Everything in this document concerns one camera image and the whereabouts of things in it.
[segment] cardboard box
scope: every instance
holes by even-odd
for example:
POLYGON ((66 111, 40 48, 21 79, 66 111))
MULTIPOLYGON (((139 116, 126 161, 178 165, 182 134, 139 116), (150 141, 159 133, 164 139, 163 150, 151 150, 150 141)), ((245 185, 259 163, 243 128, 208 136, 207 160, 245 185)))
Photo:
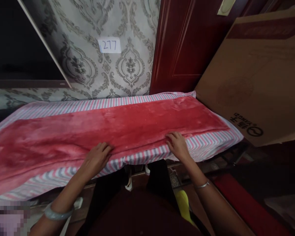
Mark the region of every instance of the cardboard box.
POLYGON ((295 139, 295 10, 240 17, 195 88, 255 146, 295 139))

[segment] blanket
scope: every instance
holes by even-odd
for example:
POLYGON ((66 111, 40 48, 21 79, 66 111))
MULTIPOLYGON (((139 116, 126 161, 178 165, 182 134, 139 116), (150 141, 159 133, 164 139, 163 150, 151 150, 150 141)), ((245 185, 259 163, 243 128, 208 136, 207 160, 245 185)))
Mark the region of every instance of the blanket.
POLYGON ((227 129, 190 96, 17 120, 0 131, 0 194, 51 169, 79 167, 98 142, 115 147, 113 159, 163 145, 170 131, 190 137, 227 129))

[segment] pixelated area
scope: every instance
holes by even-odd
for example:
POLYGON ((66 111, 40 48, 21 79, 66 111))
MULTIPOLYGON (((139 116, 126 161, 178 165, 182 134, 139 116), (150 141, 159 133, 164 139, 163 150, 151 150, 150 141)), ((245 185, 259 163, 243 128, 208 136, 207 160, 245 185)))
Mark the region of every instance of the pixelated area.
POLYGON ((30 202, 0 202, 0 236, 28 235, 30 202))

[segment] striped sheet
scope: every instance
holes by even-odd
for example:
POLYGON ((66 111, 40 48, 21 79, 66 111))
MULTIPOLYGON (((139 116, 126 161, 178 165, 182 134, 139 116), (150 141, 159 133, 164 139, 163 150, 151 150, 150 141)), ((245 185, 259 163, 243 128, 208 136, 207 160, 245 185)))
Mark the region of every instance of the striped sheet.
MULTIPOLYGON (((77 111, 109 108, 127 104, 151 102, 165 99, 174 99, 181 96, 193 96, 195 92, 180 93, 167 92, 149 96, 110 98, 87 101, 66 102, 34 102, 23 106, 0 123, 0 130, 20 119, 33 119, 72 113, 77 111)), ((222 118, 230 127, 228 131, 211 132, 193 136, 187 139, 188 149, 192 158, 200 162, 213 157, 226 150, 243 139, 242 134, 227 120, 222 118)), ((146 150, 134 155, 125 156, 107 163, 105 168, 96 176, 104 176, 121 169, 124 165, 147 164, 164 158, 177 160, 169 151, 167 145, 152 150, 146 150)), ((0 201, 25 201, 39 196, 53 188, 65 186, 70 178, 76 173, 76 167, 63 167, 51 170, 41 175, 34 176, 21 186, 0 195, 0 201)))

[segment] red wooden door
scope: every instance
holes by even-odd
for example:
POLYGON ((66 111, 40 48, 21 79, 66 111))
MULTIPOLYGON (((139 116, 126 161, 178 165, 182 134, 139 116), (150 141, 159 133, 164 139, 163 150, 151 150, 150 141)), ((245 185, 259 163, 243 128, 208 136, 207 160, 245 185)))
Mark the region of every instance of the red wooden door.
POLYGON ((228 16, 222 0, 162 0, 150 94, 193 91, 236 17, 258 14, 267 0, 237 0, 228 16))

